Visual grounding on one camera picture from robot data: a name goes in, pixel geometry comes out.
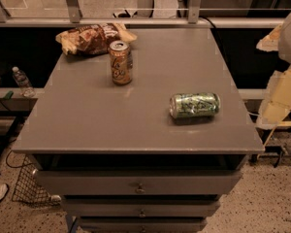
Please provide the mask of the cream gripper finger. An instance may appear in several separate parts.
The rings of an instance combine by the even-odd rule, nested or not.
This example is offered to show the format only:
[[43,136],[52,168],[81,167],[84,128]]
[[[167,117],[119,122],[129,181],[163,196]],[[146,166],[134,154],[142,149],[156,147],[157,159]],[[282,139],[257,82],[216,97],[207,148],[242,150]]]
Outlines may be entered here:
[[256,126],[273,129],[291,112],[291,65],[284,72],[271,75],[264,99],[261,102]]
[[262,51],[278,51],[281,28],[281,24],[276,26],[267,36],[258,42],[256,48]]

